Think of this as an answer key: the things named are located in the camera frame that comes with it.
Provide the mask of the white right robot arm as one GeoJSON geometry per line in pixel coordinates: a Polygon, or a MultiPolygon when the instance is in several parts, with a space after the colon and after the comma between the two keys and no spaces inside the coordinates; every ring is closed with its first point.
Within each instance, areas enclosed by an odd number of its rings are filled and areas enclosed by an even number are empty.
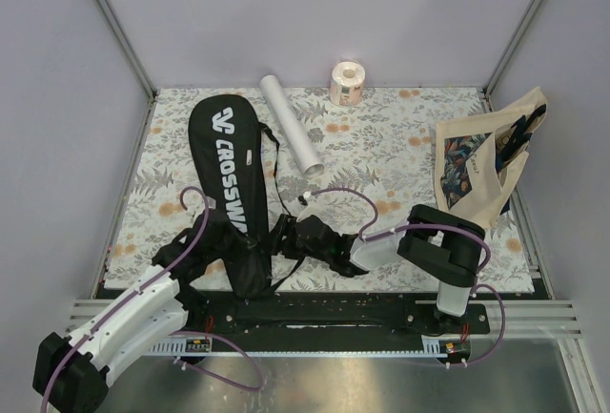
{"type": "Polygon", "coordinates": [[[273,230],[271,252],[315,258],[348,278],[405,259],[438,280],[434,321],[447,333],[467,322],[478,272],[491,257],[481,227],[423,204],[404,224],[371,235],[340,234],[315,215],[284,216],[273,230]]]}

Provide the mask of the black racket bag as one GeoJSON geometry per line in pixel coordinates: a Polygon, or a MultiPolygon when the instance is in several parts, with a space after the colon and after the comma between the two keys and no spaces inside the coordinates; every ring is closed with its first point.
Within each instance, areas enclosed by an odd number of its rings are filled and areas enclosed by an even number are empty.
{"type": "Polygon", "coordinates": [[[272,283],[275,227],[269,227],[261,157],[264,134],[276,142],[271,130],[258,121],[251,103],[237,94],[203,99],[195,105],[189,120],[193,164],[203,193],[215,203],[193,250],[205,260],[222,259],[218,248],[225,224],[257,240],[259,261],[223,261],[233,292],[241,299],[272,295],[282,284],[272,283]]]}

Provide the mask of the white shuttlecock tube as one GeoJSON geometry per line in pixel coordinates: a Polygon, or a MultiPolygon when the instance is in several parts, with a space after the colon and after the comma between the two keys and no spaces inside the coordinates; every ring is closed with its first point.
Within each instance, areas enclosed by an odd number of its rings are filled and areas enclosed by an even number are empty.
{"type": "Polygon", "coordinates": [[[295,163],[305,178],[314,178],[324,172],[324,165],[304,125],[297,119],[293,106],[275,75],[264,76],[259,88],[278,122],[289,145],[295,163]]]}

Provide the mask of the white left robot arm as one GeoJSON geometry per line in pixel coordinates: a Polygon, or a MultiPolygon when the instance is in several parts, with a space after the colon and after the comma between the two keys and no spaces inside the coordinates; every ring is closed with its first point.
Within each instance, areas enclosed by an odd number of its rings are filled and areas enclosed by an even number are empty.
{"type": "Polygon", "coordinates": [[[174,333],[197,332],[207,300],[192,283],[216,260],[224,263],[233,291],[250,299],[270,283],[263,246],[269,227],[258,219],[238,222],[206,210],[193,227],[162,246],[128,289],[66,337],[51,333],[38,347],[33,388],[40,409],[93,412],[138,359],[174,333]]]}

